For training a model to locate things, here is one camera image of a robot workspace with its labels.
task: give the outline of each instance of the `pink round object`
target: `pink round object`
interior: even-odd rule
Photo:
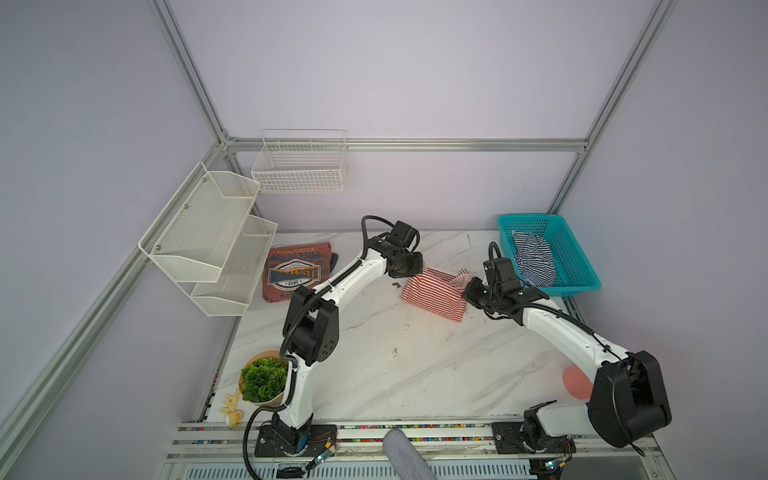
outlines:
[[[592,382],[576,365],[569,366],[563,372],[563,385],[579,400],[589,400],[592,396]]]

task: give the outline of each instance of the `striped fabric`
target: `striped fabric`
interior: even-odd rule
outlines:
[[[558,277],[554,268],[552,249],[549,242],[539,235],[526,232],[512,232],[515,239],[515,262],[520,277],[528,286],[553,286]]]
[[[467,303],[462,292],[472,275],[467,270],[455,273],[424,267],[424,271],[408,280],[402,299],[424,310],[461,322]]]

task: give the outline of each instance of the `shirt logo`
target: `shirt logo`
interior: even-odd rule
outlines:
[[[305,260],[291,259],[270,268],[266,284],[278,290],[295,290],[320,280],[320,265]]]

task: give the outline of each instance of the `gray sock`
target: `gray sock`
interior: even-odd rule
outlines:
[[[384,436],[384,453],[401,480],[437,480],[402,430],[391,430]]]

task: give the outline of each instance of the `green plant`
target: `green plant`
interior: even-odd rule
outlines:
[[[246,366],[242,373],[243,400],[269,402],[285,389],[288,367],[278,359],[265,358]]]

